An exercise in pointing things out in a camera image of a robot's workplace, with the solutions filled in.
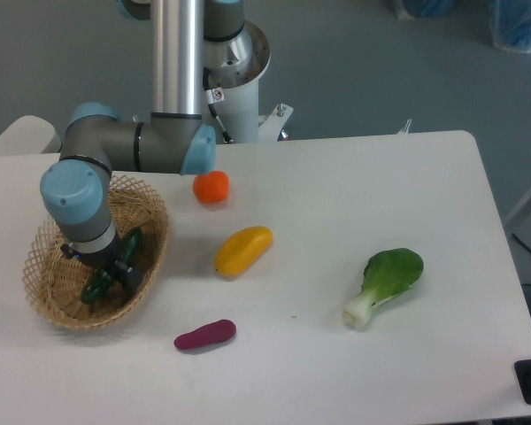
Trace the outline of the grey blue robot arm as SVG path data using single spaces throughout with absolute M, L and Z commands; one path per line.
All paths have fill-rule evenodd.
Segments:
M 125 122 L 109 106 L 79 105 L 65 132 L 59 161 L 42 176 L 43 203 L 64 236 L 62 252 L 95 269 L 84 285 L 86 304 L 119 282 L 136 292 L 142 272 L 133 263 L 138 231 L 120 236 L 108 206 L 114 171 L 207 174 L 220 121 L 205 124 L 219 90 L 213 53 L 234 44 L 250 47 L 240 1 L 120 1 L 120 13 L 152 27 L 153 107 L 149 122 Z

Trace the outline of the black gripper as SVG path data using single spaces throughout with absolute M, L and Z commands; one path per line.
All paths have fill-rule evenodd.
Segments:
M 76 251 L 67 243 L 63 243 L 60 247 L 67 259 L 77 259 L 86 266 L 99 269 L 97 272 L 99 285 L 112 286 L 116 279 L 125 291 L 135 294 L 142 285 L 144 276 L 139 267 L 120 261 L 120 249 L 120 241 L 112 241 L 101 251 L 92 253 Z

